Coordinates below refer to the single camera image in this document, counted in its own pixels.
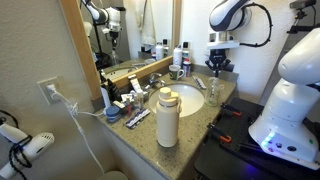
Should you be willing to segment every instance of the mirror frame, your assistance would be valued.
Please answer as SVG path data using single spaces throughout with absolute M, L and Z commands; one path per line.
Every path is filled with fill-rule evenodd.
M 89 87 L 91 100 L 96 100 L 100 97 L 100 81 L 99 74 L 96 70 L 90 43 L 86 37 L 83 19 L 81 11 L 79 9 L 79 0 L 60 0 L 60 6 L 63 11 L 68 29 L 73 41 L 74 47 L 77 51 L 77 55 L 82 66 L 82 70 Z M 180 17 L 181 16 L 181 0 L 173 0 L 173 21 L 172 21 L 172 45 L 179 44 L 180 38 Z M 164 66 L 168 66 L 172 63 L 172 56 L 166 57 L 161 61 L 157 61 L 153 64 L 144 66 L 134 72 L 130 72 L 126 75 L 118 77 L 113 80 L 118 88 L 122 88 L 129 84 L 128 76 L 136 74 L 137 78 L 144 77 L 151 72 L 155 72 Z

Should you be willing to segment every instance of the cup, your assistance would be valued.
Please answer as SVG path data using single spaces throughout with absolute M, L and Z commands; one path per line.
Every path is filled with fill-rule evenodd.
M 170 65 L 169 71 L 170 71 L 169 72 L 170 79 L 172 79 L 172 80 L 178 80 L 185 73 L 185 71 L 183 69 L 181 69 L 181 67 L 179 65 Z
M 146 65 L 148 65 L 148 64 L 152 64 L 152 63 L 156 62 L 156 60 L 155 59 L 146 59 L 144 62 L 146 63 Z

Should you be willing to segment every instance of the bathroom sink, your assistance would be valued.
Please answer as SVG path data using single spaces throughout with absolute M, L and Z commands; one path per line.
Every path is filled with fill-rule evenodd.
M 127 74 L 128 72 L 134 71 L 138 68 L 136 67 L 124 67 L 124 68 L 118 68 L 116 70 L 109 70 L 110 68 L 108 68 L 108 70 L 103 70 L 102 71 L 102 75 L 107 79 L 109 78 L 110 80 L 115 79 L 117 77 L 120 77 L 122 75 Z
M 171 91 L 177 92 L 181 97 L 181 107 L 182 112 L 180 117 L 189 116 L 197 112 L 204 103 L 204 96 L 197 88 L 187 85 L 187 84 L 172 84 L 166 86 L 171 89 Z M 156 90 L 149 97 L 149 107 L 151 111 L 156 113 L 156 105 L 159 100 L 160 89 Z

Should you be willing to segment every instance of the wall outlet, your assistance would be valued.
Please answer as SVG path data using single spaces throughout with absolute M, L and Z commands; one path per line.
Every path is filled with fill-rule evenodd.
M 59 100 L 53 100 L 51 98 L 50 93 L 49 93 L 49 91 L 47 89 L 47 86 L 50 85 L 50 84 L 54 84 L 56 89 L 59 89 L 60 82 L 59 82 L 58 77 L 53 77 L 53 78 L 50 78 L 50 79 L 38 81 L 37 83 L 38 83 L 38 86 L 39 86 L 39 88 L 40 88 L 40 90 L 42 92 L 42 95 L 44 96 L 44 98 L 46 99 L 46 101 L 47 101 L 47 103 L 49 105 L 59 102 Z

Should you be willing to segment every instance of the black table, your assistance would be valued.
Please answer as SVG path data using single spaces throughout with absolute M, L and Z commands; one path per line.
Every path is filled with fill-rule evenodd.
M 210 138 L 208 131 L 208 139 L 195 162 L 195 169 L 203 179 L 320 179 L 319 171 L 263 152 L 246 151 L 242 148 L 240 150 L 239 142 L 254 143 L 248 133 L 248 127 L 262 112 L 263 106 L 239 98 L 234 98 L 230 105 L 240 109 L 242 116 L 222 114 L 218 117 L 216 127 L 232 137 L 231 144 Z M 311 131 L 317 133 L 319 141 L 320 130 L 314 129 L 314 126 L 319 124 L 307 119 L 304 123 L 308 128 L 313 128 Z

